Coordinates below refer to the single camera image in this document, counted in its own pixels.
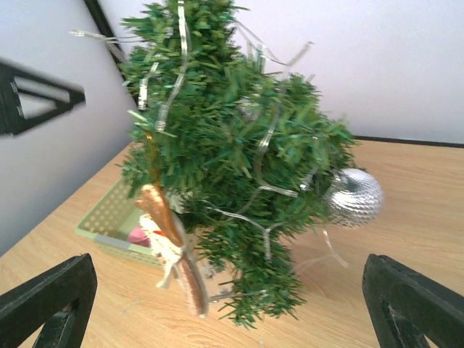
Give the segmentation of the silver ball ornament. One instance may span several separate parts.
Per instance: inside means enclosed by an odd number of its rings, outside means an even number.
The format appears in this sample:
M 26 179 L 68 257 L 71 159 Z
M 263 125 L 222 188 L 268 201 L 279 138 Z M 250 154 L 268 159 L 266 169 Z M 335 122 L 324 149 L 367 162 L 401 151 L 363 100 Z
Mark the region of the silver ball ornament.
M 324 195 L 328 221 L 342 228 L 357 228 L 374 220 L 384 205 L 380 183 L 357 168 L 338 170 Z

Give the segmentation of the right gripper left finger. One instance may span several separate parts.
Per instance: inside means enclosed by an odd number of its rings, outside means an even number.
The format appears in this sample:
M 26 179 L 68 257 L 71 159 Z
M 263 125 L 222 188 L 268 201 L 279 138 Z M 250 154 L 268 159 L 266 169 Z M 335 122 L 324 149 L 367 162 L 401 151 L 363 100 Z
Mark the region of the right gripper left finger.
M 97 290 L 89 253 L 71 257 L 1 295 L 1 346 L 80 347 Z

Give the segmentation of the pink ornaments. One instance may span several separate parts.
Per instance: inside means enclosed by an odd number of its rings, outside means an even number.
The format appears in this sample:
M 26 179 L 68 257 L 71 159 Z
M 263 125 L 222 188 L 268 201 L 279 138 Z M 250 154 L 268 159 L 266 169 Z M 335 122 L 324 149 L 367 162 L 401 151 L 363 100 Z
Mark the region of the pink ornaments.
M 151 242 L 146 232 L 141 228 L 141 226 L 135 227 L 128 235 L 127 242 L 142 247 L 149 248 Z

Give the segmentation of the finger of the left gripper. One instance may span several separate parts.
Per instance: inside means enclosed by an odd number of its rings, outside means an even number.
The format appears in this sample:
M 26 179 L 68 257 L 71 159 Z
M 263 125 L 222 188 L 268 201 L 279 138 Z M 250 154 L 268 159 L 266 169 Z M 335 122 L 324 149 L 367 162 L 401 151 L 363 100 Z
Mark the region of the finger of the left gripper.
M 18 136 L 86 102 L 83 87 L 1 60 L 1 136 Z

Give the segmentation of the small green christmas tree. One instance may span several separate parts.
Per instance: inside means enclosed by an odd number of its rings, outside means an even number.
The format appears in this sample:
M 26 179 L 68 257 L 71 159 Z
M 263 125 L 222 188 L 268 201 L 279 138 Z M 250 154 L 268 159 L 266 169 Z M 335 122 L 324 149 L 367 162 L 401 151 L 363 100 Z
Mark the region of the small green christmas tree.
M 128 89 L 146 88 L 123 177 L 134 194 L 154 184 L 217 271 L 228 269 L 225 316 L 251 328 L 293 313 L 301 282 L 284 239 L 328 219 L 338 170 L 355 140 L 320 111 L 319 93 L 236 19 L 233 1 L 147 4 L 122 24 L 137 37 L 122 65 Z

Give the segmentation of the green plastic basket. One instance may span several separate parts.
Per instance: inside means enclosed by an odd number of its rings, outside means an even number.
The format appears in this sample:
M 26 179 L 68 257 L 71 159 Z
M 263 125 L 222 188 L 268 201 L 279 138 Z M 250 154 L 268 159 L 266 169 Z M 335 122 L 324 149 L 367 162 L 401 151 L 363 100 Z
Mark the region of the green plastic basket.
M 128 241 L 142 215 L 135 200 L 128 198 L 129 191 L 130 187 L 120 179 L 82 218 L 75 231 L 106 253 L 161 269 L 162 263 L 149 247 Z

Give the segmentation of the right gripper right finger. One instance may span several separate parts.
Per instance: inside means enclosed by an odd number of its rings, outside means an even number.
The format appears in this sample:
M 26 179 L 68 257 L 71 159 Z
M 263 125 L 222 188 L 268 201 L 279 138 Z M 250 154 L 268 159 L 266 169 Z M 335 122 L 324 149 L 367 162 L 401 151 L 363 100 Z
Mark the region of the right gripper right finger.
M 370 254 L 362 292 L 381 347 L 463 346 L 463 296 L 440 283 Z

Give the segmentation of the brown gingerbread ornament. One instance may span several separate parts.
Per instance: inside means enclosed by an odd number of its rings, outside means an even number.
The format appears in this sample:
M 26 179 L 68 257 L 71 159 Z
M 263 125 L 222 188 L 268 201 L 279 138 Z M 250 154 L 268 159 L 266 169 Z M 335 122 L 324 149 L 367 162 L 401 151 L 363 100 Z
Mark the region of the brown gingerbread ornament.
M 209 309 L 207 289 L 183 224 L 171 210 L 162 189 L 153 184 L 142 186 L 136 206 L 145 212 L 139 222 L 149 237 L 152 254 L 165 262 L 163 278 L 157 287 L 168 289 L 171 279 L 177 278 L 190 311 L 205 318 Z

